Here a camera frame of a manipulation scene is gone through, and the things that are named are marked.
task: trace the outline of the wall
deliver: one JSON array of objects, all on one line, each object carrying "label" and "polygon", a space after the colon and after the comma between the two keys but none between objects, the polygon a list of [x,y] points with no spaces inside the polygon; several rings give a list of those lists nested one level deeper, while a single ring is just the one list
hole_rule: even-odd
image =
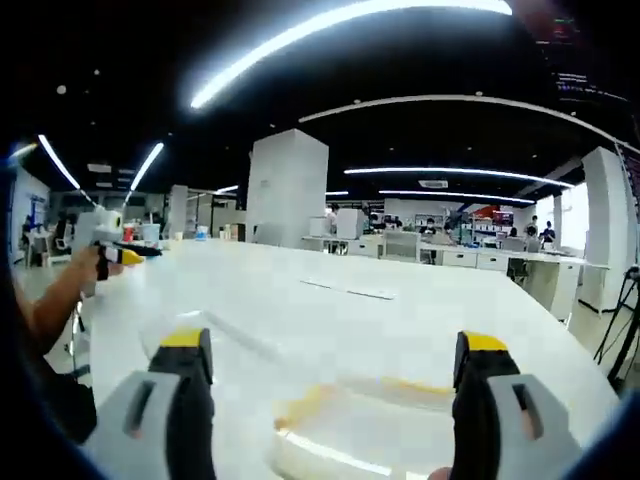
[{"label": "wall", "polygon": [[637,220],[628,204],[632,199],[620,158],[599,147],[582,162],[589,198],[586,259],[608,265],[609,270],[603,284],[600,271],[586,268],[580,299],[598,310],[609,310],[616,307],[624,273],[635,259],[629,222]]},{"label": "wall", "polygon": [[31,198],[33,196],[44,199],[44,207],[49,204],[49,187],[28,173],[22,167],[16,170],[16,180],[13,187],[13,199],[11,205],[11,236],[9,241],[11,261],[14,262],[22,258],[19,251],[20,237],[22,235],[22,224],[25,217],[31,215]]}]

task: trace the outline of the hand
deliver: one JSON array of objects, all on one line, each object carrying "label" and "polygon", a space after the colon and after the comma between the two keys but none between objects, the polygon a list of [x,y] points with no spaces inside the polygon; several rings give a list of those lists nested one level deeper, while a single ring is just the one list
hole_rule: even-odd
[{"label": "hand", "polygon": [[[97,264],[100,259],[97,246],[87,247],[75,253],[71,257],[71,265],[78,269],[84,282],[95,282],[98,280]],[[124,266],[109,262],[109,276],[120,275],[124,271]]]},{"label": "hand", "polygon": [[83,282],[95,282],[98,279],[96,265],[99,259],[98,247],[87,247],[71,256],[70,266],[80,272]]}]

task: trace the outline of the person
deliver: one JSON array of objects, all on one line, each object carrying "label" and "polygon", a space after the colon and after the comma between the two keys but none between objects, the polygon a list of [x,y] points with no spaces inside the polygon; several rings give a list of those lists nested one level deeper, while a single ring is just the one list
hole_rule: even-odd
[{"label": "person", "polygon": [[547,222],[547,228],[540,234],[544,243],[553,243],[556,240],[556,232],[551,228],[551,222]]},{"label": "person", "polygon": [[538,230],[533,226],[527,227],[527,238],[525,238],[525,247],[527,252],[537,253],[540,251],[540,240],[538,240]]},{"label": "person", "polygon": [[362,231],[363,233],[371,233],[373,231],[371,228],[371,212],[366,204],[362,206],[362,213],[364,214]]},{"label": "person", "polygon": [[533,217],[531,217],[531,222],[527,223],[527,225],[524,227],[524,231],[528,232],[529,231],[529,227],[533,227],[536,231],[535,236],[538,236],[538,216],[534,215]]},{"label": "person", "polygon": [[22,236],[20,237],[20,246],[22,250],[29,248],[29,233],[31,232],[31,215],[27,215],[22,224]]},{"label": "person", "polygon": [[445,222],[444,224],[444,237],[445,240],[448,241],[446,245],[457,245],[458,243],[453,239],[453,228],[451,228],[451,224],[449,222]]},{"label": "person", "polygon": [[340,210],[340,206],[337,203],[332,203],[331,211],[327,213],[327,219],[329,220],[329,233],[332,235],[338,233],[338,210]]},{"label": "person", "polygon": [[436,222],[433,221],[433,218],[427,218],[427,226],[420,228],[420,234],[429,234],[435,235],[436,233]]},{"label": "person", "polygon": [[[14,281],[16,302],[25,323],[22,325],[25,358],[32,368],[36,391],[63,432],[78,443],[86,440],[96,425],[91,389],[79,385],[69,375],[54,372],[44,355],[62,335],[83,289],[97,281],[98,260],[98,247],[74,254],[69,265],[34,303],[26,299]],[[121,272],[122,265],[109,265],[110,275]]]}]

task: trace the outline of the window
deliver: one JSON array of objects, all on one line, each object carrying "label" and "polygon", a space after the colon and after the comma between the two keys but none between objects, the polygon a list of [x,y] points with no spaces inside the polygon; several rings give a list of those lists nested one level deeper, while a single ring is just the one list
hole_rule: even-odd
[{"label": "window", "polygon": [[547,222],[553,225],[553,196],[538,200],[536,215],[538,216],[538,233],[542,233],[547,228]]},{"label": "window", "polygon": [[581,183],[562,193],[562,246],[584,250],[588,230],[589,197]]}]

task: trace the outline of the white table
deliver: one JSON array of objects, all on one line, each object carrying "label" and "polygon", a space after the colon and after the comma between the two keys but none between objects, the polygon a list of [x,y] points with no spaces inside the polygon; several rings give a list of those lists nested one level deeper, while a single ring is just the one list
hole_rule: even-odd
[{"label": "white table", "polygon": [[[382,245],[382,236],[366,235],[359,240],[341,239],[335,236],[303,237],[310,242],[338,243],[347,245],[347,254],[362,251],[365,256],[377,257],[378,246]],[[597,265],[582,258],[550,255],[548,253],[514,252],[495,248],[468,248],[459,245],[438,245],[421,242],[423,252],[439,252],[437,263],[450,267],[478,268],[507,273],[511,259],[525,260],[530,263],[529,277],[525,290],[540,302],[558,320],[568,326],[578,289],[580,267],[601,270],[601,285],[608,265]]]},{"label": "white table", "polygon": [[[348,289],[383,290],[394,299]],[[494,335],[506,342],[523,373],[535,374],[568,408],[570,429],[582,445],[617,404],[587,351],[504,275],[221,240],[178,243],[100,285],[86,301],[96,404],[130,372],[147,368],[140,341],[147,322],[193,310],[211,311],[286,355],[327,370],[445,387],[452,382],[458,331]],[[273,428],[269,392],[277,382],[228,355],[214,339],[219,478],[271,478],[261,459]],[[259,394],[234,385],[247,372]],[[243,406],[251,413],[236,415]]]}]

